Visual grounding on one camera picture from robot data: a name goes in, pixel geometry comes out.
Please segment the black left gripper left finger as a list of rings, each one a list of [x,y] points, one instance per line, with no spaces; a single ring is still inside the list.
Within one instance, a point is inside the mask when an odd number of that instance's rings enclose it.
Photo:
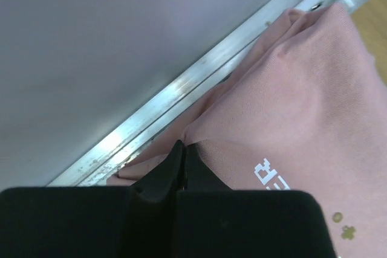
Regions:
[[[2,257],[171,257],[184,146],[131,186],[1,193]]]

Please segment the dusty pink graphic t-shirt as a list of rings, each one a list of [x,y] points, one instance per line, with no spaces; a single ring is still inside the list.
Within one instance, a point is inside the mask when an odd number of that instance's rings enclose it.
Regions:
[[[342,4],[284,11],[108,185],[136,183],[177,140],[233,189],[311,193],[339,257],[386,256],[386,86]]]

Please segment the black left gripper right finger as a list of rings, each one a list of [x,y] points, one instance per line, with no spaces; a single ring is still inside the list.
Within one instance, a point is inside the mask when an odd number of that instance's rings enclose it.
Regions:
[[[232,190],[186,148],[177,257],[335,257],[317,201],[293,190]]]

